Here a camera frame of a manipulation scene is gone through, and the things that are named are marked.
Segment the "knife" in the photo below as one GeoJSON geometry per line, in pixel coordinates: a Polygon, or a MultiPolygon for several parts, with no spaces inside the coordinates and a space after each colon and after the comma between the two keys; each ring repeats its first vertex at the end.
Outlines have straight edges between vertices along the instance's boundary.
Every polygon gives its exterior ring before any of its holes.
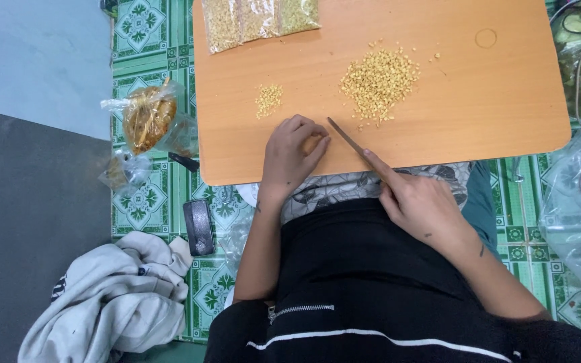
{"type": "Polygon", "coordinates": [[[362,160],[364,160],[370,167],[371,167],[371,163],[369,163],[369,159],[367,159],[367,156],[365,155],[364,150],[360,147],[360,145],[356,144],[355,141],[353,141],[353,139],[351,137],[349,137],[349,135],[347,135],[346,132],[344,132],[340,126],[338,126],[337,123],[335,123],[335,121],[331,120],[330,117],[327,118],[328,123],[330,123],[331,126],[333,126],[333,128],[335,128],[335,131],[338,132],[338,134],[340,134],[340,136],[342,136],[342,138],[349,143],[349,145],[351,145],[351,147],[358,153],[358,155],[360,155],[360,158],[362,158],[362,160]]]}

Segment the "wooden board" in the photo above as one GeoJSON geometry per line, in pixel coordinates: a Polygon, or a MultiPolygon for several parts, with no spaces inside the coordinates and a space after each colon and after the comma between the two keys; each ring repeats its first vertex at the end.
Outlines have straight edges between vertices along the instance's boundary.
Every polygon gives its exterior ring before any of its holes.
{"type": "Polygon", "coordinates": [[[327,116],[392,167],[544,153],[570,140],[543,1],[319,4],[320,30],[208,55],[201,2],[194,2],[201,176],[207,184],[260,181],[270,133],[294,114],[325,125],[333,137],[316,175],[369,169],[328,126],[327,116]],[[414,95],[393,108],[396,120],[358,132],[354,103],[338,93],[338,83],[349,63],[381,37],[387,49],[396,50],[399,41],[422,74],[414,95]],[[440,59],[428,62],[436,53],[440,59]],[[257,120],[261,84],[283,86],[283,105],[257,120]]]}

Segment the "hand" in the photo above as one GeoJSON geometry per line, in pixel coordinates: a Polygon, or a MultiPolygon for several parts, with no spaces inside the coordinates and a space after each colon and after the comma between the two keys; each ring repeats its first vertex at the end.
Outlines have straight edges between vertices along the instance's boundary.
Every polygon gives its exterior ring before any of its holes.
{"type": "Polygon", "coordinates": [[[365,155],[383,179],[380,202],[398,227],[446,257],[464,245],[483,254],[483,243],[461,215],[447,182],[399,174],[370,150],[365,155]]]}
{"type": "Polygon", "coordinates": [[[270,135],[263,161],[261,189],[286,199],[318,166],[331,138],[326,128],[304,116],[284,120],[270,135]],[[302,145],[309,136],[322,136],[310,154],[302,145]]]}

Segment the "white wall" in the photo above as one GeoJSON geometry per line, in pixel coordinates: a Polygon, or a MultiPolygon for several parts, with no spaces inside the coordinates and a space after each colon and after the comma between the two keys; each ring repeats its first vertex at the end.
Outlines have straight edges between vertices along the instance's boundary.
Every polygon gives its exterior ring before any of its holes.
{"type": "Polygon", "coordinates": [[[0,0],[0,114],[109,140],[110,34],[97,0],[0,0]]]}

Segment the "leg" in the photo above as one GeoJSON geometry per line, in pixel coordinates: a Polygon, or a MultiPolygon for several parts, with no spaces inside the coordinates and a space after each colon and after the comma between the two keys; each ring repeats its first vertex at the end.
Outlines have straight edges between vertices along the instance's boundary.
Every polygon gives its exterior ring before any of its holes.
{"type": "Polygon", "coordinates": [[[467,182],[467,194],[467,203],[461,211],[463,217],[476,229],[488,250],[497,260],[501,260],[496,251],[496,214],[488,161],[481,160],[474,164],[467,182]]]}

